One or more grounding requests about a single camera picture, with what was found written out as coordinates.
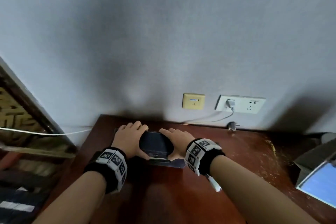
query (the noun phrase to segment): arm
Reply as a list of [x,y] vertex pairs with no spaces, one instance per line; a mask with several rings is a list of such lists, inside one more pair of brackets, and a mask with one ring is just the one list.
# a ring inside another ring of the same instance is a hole
[[[148,160],[149,156],[139,148],[140,137],[146,130],[148,126],[141,125],[140,121],[122,125],[115,134],[112,146],[122,150],[127,158],[139,156]],[[53,201],[33,224],[89,223],[105,195],[105,189],[103,175],[88,171]]]
[[[174,145],[170,160],[184,158],[195,138],[188,132],[160,129]],[[210,174],[233,201],[249,224],[318,224],[288,197],[229,158],[219,155],[210,164]]]

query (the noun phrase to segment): cable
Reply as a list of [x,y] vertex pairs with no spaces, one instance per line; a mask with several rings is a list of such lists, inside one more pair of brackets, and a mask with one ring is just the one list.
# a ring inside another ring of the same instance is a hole
[[76,132],[70,132],[70,133],[63,133],[63,134],[45,134],[45,133],[31,132],[31,131],[25,131],[25,130],[18,130],[18,129],[13,129],[13,128],[0,128],[0,130],[9,130],[9,131],[14,131],[14,132],[21,132],[21,133],[28,133],[28,134],[35,134],[35,135],[42,135],[42,136],[66,136],[66,135],[71,135],[71,134],[77,134],[77,133],[90,131],[91,129],[86,129],[86,130],[76,131]]
[[193,125],[193,124],[199,124],[199,123],[211,123],[211,122],[217,122],[224,120],[226,118],[231,117],[235,113],[235,102],[234,100],[227,100],[226,101],[227,106],[231,109],[232,113],[229,116],[226,116],[220,120],[213,120],[213,121],[199,121],[199,122],[193,122],[193,123],[182,123],[182,125]]

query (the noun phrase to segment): plug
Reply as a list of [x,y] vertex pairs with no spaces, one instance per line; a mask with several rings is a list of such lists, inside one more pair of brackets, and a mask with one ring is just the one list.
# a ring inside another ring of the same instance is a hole
[[235,101],[228,99],[226,101],[226,105],[232,110],[232,112],[235,111]]

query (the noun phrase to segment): white electrical outlet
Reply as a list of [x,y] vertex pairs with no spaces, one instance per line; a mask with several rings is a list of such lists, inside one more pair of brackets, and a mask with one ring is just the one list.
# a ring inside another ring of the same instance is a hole
[[232,112],[226,105],[227,100],[234,100],[234,112],[244,113],[258,113],[266,101],[265,98],[220,95],[215,110]]

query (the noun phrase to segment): forearm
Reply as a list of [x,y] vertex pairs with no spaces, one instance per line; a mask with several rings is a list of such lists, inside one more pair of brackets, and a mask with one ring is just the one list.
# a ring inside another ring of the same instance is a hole
[[84,173],[67,188],[33,224],[85,224],[105,194],[104,177],[95,171]]
[[210,175],[249,224],[318,224],[271,184],[225,156],[214,158]]

